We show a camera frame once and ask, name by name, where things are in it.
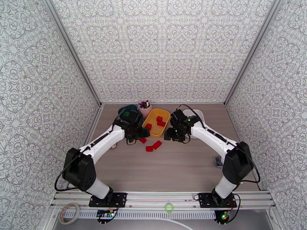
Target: red block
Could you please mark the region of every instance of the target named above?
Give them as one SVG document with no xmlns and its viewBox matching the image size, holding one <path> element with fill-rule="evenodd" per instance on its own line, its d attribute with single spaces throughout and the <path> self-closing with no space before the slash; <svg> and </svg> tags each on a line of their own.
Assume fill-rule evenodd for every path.
<svg viewBox="0 0 307 230">
<path fill-rule="evenodd" d="M 157 122 L 157 125 L 158 125 L 158 126 L 161 126 L 161 127 L 165 127 L 166 122 Z"/>
<path fill-rule="evenodd" d="M 152 152 L 152 151 L 154 151 L 154 148 L 152 146 L 147 146 L 146 147 L 146 151 L 147 152 Z"/>
<path fill-rule="evenodd" d="M 157 150 L 158 147 L 160 147 L 162 145 L 161 141 L 158 140 L 154 145 L 152 145 L 152 147 L 154 148 L 154 150 Z"/>
<path fill-rule="evenodd" d="M 144 143 L 147 142 L 147 139 L 145 139 L 145 138 L 140 138 L 139 141 L 140 141 L 142 144 L 144 144 Z"/>
<path fill-rule="evenodd" d="M 148 123 L 145 127 L 148 128 L 148 130 L 151 130 L 152 125 L 150 123 Z"/>
</svg>

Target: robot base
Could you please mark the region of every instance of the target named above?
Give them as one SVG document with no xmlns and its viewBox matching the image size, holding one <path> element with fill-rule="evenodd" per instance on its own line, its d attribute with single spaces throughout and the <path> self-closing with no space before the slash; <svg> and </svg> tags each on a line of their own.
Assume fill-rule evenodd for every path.
<svg viewBox="0 0 307 230">
<path fill-rule="evenodd" d="M 113 193 L 112 200 L 109 203 L 104 202 L 103 200 L 92 195 L 89 207 L 125 207 L 127 199 L 127 193 Z"/>
<path fill-rule="evenodd" d="M 198 194 L 198 200 L 201 208 L 231 208 L 231 205 L 233 208 L 237 207 L 236 200 L 234 198 L 234 195 L 231 193 L 225 200 L 220 204 L 217 205 L 213 198 L 212 198 L 212 193 L 199 193 Z"/>
</svg>

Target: gray patterned wall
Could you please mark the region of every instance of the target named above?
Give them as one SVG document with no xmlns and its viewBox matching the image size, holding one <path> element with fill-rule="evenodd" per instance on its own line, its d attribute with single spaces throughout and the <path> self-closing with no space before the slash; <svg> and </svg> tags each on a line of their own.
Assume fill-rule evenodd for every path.
<svg viewBox="0 0 307 230">
<path fill-rule="evenodd" d="M 53 0 L 103 102 L 223 102 L 272 0 Z"/>
<path fill-rule="evenodd" d="M 307 0 L 284 0 L 227 108 L 287 229 L 307 229 Z"/>
<path fill-rule="evenodd" d="M 0 0 L 0 229 L 39 229 L 98 105 L 41 0 Z"/>
</svg>

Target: pen holder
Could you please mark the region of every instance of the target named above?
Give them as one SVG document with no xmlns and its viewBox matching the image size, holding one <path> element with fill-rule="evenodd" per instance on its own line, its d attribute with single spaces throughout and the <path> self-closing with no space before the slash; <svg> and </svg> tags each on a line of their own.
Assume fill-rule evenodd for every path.
<svg viewBox="0 0 307 230">
<path fill-rule="evenodd" d="M 152 105 L 150 104 L 150 106 L 148 108 L 142 108 L 139 105 L 137 109 L 141 112 L 141 114 L 143 115 L 143 118 L 147 118 L 148 114 L 151 111 L 151 108 L 152 108 Z"/>
</svg>

